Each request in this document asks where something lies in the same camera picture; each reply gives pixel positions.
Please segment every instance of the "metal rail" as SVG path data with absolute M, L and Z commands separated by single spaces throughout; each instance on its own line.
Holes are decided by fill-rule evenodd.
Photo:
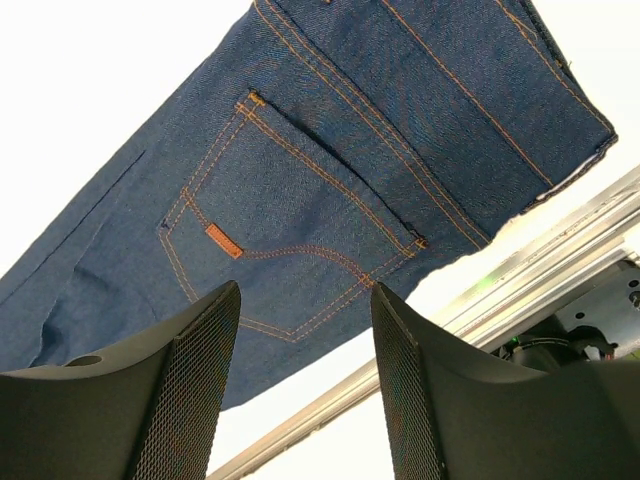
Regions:
M 624 235 L 640 223 L 640 167 L 509 257 L 486 280 L 432 320 L 478 347 L 528 328 L 554 302 L 612 263 L 629 256 Z M 206 480 L 237 480 L 379 390 L 375 359 L 214 471 Z

